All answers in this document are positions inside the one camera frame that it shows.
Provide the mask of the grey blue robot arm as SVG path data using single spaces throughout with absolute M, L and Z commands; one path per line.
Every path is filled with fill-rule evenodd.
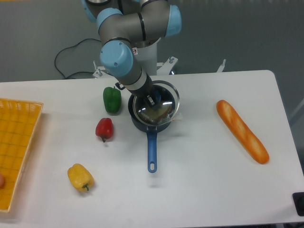
M 166 0 L 84 0 L 102 43 L 100 62 L 132 95 L 150 106 L 160 102 L 150 75 L 134 57 L 132 45 L 180 33 L 181 12 Z

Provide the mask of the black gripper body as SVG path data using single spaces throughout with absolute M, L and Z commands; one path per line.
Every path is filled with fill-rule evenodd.
M 124 86 L 134 96 L 144 98 L 147 95 L 152 97 L 154 89 L 152 80 L 148 75 L 125 75 Z

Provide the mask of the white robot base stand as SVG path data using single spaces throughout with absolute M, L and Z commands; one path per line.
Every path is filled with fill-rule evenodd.
M 150 76 L 174 75 L 173 68 L 178 62 L 176 57 L 170 56 L 165 62 L 157 60 L 157 44 L 160 40 L 133 43 L 133 55 Z

